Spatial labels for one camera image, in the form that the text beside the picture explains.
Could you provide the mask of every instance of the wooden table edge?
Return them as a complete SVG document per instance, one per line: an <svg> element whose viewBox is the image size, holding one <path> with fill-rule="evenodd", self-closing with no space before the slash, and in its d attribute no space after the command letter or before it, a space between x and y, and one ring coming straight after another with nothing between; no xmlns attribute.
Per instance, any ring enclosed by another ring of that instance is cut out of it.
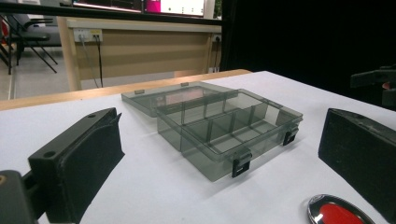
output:
<svg viewBox="0 0 396 224"><path fill-rule="evenodd" d="M139 82L127 85L105 87L100 89L91 89L85 91L70 91L63 93L56 93L50 95L39 95L34 97L26 97L21 99L13 99L8 101L0 101L0 110L9 110L15 108L22 108L33 105L47 105L59 102L90 99L94 97L107 96L113 94L121 94L128 91L147 90L158 88L162 86L176 85L183 82L202 81L209 79L216 79L221 77L233 77L251 73L245 69L235 69L230 71L209 73L190 77L175 77L168 79L161 79L148 82Z"/></svg>

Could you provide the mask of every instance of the wooden counter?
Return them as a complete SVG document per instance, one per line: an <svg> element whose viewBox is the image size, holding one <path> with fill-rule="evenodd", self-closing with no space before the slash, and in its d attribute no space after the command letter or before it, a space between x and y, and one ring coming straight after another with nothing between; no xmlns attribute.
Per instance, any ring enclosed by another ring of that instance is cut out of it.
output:
<svg viewBox="0 0 396 224"><path fill-rule="evenodd" d="M156 21L121 21L58 17L70 91L81 90L81 80L164 72L208 72L219 66L221 48L213 34L220 25ZM74 29L100 29L103 41L76 42Z"/></svg>

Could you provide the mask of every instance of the red object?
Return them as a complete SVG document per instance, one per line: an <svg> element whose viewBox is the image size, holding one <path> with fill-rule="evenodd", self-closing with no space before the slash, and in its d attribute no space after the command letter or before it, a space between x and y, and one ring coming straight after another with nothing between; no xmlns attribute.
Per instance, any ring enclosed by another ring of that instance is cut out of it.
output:
<svg viewBox="0 0 396 224"><path fill-rule="evenodd" d="M1 20L1 31L3 33L3 36L8 35L8 28L3 20ZM6 44L6 40L4 38L2 38L1 43Z"/></svg>
<svg viewBox="0 0 396 224"><path fill-rule="evenodd" d="M324 204L320 207L320 213L324 224L363 224L357 216L337 204Z"/></svg>

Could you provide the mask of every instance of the box lid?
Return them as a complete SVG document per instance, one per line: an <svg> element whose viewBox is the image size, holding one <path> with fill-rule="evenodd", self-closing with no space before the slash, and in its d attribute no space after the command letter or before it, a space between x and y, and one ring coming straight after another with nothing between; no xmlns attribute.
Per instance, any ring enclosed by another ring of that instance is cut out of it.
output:
<svg viewBox="0 0 396 224"><path fill-rule="evenodd" d="M185 82L157 89L139 90L121 94L122 100L133 105L152 118L157 117L156 108L203 98L232 89L204 82Z"/></svg>

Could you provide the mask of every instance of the box latch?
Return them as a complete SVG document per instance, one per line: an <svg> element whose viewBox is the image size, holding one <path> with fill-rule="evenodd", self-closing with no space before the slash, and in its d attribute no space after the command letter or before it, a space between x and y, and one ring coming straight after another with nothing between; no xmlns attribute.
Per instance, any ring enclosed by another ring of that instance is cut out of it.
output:
<svg viewBox="0 0 396 224"><path fill-rule="evenodd" d="M295 127L294 129L286 132L285 138L283 139L283 146L287 145L288 143L292 142L294 138L296 137L296 134L298 132L298 128Z"/></svg>
<svg viewBox="0 0 396 224"><path fill-rule="evenodd" d="M241 175L250 167L252 155L250 151L240 155L238 159L233 160L233 178Z"/></svg>

